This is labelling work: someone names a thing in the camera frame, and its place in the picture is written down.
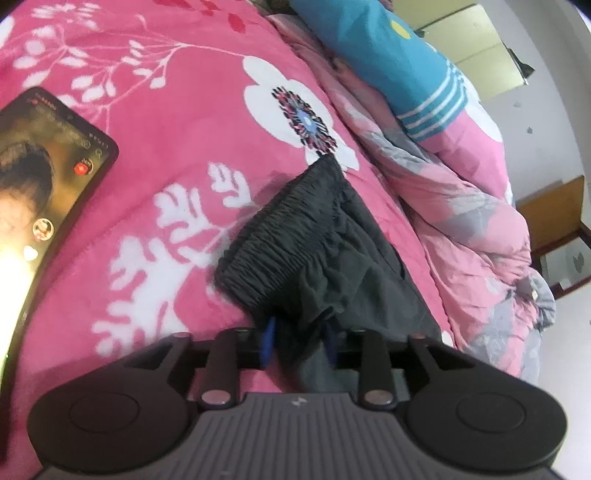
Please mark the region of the dark grey pants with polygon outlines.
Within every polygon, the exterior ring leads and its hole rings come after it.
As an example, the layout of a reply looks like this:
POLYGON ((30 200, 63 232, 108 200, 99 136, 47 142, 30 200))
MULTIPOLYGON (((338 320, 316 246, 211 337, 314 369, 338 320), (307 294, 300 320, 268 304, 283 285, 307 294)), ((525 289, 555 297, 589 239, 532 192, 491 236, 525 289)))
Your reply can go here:
POLYGON ((360 195, 325 155, 242 227, 214 281, 252 316, 274 325, 284 371, 308 392, 353 392, 358 376, 329 364, 329 333, 375 330, 390 341, 442 330, 401 256, 360 195))

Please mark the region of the brown wooden door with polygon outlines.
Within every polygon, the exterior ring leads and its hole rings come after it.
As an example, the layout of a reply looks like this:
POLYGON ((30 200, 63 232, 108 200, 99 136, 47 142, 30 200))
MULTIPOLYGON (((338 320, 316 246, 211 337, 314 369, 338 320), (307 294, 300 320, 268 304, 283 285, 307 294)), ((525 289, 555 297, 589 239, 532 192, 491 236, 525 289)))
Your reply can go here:
POLYGON ((526 219, 532 265, 555 298, 590 283, 590 227, 583 221, 586 181, 579 176, 517 205, 526 219))

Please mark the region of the pink grey quilt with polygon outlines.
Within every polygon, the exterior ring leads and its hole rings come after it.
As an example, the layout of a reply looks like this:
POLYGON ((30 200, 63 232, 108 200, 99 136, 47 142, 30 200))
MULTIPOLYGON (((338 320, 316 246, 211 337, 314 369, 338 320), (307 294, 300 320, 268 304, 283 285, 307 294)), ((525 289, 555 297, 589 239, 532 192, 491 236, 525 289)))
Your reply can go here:
POLYGON ((444 333, 461 351, 536 382, 542 333, 556 321, 556 302, 531 265, 525 219, 415 144, 384 97, 299 18, 269 19, 406 204, 449 319, 444 333))

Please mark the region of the pink floral blanket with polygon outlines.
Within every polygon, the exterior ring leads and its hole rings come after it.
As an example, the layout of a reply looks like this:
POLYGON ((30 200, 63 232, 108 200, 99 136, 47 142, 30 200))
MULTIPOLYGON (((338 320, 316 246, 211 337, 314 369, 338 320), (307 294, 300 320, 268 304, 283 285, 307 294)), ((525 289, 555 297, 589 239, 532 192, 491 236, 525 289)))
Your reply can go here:
POLYGON ((324 88, 245 1, 26 1, 1 24, 1 99, 40 86, 119 156, 45 270, 17 363, 5 479, 38 469, 26 434, 48 389, 178 331, 245 317, 209 276, 229 235, 314 161, 288 93, 400 253, 442 335, 422 245, 324 88))

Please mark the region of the yellow wardrobe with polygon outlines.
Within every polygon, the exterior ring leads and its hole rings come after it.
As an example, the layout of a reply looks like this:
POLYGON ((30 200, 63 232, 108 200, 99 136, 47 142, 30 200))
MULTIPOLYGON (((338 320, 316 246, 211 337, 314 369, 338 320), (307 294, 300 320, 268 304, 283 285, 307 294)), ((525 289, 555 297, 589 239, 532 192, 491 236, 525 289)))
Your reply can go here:
POLYGON ((475 1, 427 1, 416 31, 452 61, 483 100, 524 86, 535 68, 502 40, 475 1))

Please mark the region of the black smartphone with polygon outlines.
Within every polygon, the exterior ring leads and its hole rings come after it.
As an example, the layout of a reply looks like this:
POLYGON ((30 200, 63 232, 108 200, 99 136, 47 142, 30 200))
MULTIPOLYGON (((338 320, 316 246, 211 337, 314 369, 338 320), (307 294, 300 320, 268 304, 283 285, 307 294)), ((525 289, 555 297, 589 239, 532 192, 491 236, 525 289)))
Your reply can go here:
POLYGON ((1 449, 19 350, 44 270, 119 154, 115 141, 47 90, 1 111, 1 449))

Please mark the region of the blue pink striped pillow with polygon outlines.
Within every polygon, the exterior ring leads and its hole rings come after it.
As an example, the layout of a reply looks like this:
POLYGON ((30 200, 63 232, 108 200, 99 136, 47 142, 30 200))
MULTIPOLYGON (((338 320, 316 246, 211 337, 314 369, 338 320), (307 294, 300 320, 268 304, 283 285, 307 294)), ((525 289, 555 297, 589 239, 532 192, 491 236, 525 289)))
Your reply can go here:
POLYGON ((497 124, 472 82, 379 1, 294 1, 291 8, 386 99, 411 140, 501 198, 509 186, 497 124))

